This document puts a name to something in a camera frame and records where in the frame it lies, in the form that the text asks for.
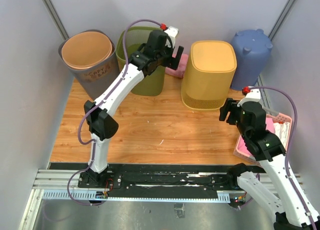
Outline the green ribbed plastic bin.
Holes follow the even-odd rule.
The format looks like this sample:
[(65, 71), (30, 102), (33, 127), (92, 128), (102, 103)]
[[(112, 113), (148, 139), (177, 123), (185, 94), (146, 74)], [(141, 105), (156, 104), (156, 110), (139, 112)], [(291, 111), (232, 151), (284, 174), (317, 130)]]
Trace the green ribbed plastic bin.
[[(138, 26), (132, 27), (128, 30), (125, 38), (125, 47), (128, 56), (136, 51), (142, 43), (147, 42), (149, 34), (153, 30), (159, 29), (155, 27)], [(121, 34), (115, 49), (120, 72), (122, 71), (126, 63), (123, 48), (123, 35), (124, 33)], [(131, 92), (140, 96), (158, 96), (163, 90), (164, 81), (165, 67), (158, 66), (150, 76), (146, 76), (131, 90)]]

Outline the yellow ribbed plastic bin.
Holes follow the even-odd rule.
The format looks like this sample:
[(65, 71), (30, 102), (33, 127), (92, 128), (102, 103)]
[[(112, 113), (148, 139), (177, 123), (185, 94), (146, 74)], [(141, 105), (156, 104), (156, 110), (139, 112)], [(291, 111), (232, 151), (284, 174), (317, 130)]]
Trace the yellow ribbed plastic bin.
[(228, 96), (236, 68), (236, 55), (230, 43), (194, 42), (181, 83), (183, 104), (193, 111), (219, 109)]

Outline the blue plastic bucket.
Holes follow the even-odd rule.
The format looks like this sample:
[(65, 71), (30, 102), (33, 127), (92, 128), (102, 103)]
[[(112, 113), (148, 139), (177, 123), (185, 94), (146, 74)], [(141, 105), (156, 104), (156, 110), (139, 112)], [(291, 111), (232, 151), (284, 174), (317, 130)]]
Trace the blue plastic bucket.
[(262, 29), (243, 30), (236, 32), (230, 44), (237, 61), (230, 88), (241, 91), (246, 86), (254, 86), (270, 58), (271, 40)]

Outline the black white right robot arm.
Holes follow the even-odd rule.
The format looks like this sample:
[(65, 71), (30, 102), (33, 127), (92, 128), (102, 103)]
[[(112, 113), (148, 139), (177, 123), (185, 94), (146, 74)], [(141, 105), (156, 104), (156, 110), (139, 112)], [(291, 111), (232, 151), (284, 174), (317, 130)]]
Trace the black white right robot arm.
[(277, 194), (268, 190), (243, 163), (227, 172), (228, 187), (246, 191), (269, 215), (274, 229), (319, 229), (320, 214), (286, 164), (287, 151), (280, 139), (267, 130), (266, 112), (261, 104), (228, 98), (220, 108), (219, 120), (237, 127), (248, 151), (267, 173)]

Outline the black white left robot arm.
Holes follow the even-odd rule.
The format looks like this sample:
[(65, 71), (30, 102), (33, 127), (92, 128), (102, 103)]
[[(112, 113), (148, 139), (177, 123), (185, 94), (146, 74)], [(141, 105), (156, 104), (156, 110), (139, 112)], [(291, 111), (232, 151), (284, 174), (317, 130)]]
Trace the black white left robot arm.
[(85, 116), (82, 122), (89, 127), (91, 139), (90, 160), (87, 169), (81, 174), (81, 179), (88, 179), (88, 186), (104, 187), (110, 180), (107, 175), (107, 155), (111, 138), (119, 128), (113, 116), (129, 94), (146, 76), (151, 75), (158, 66), (177, 69), (183, 47), (178, 48), (174, 56), (177, 28), (168, 27), (166, 30), (153, 30), (146, 43), (134, 51), (123, 70), (112, 84), (94, 101), (84, 104)]

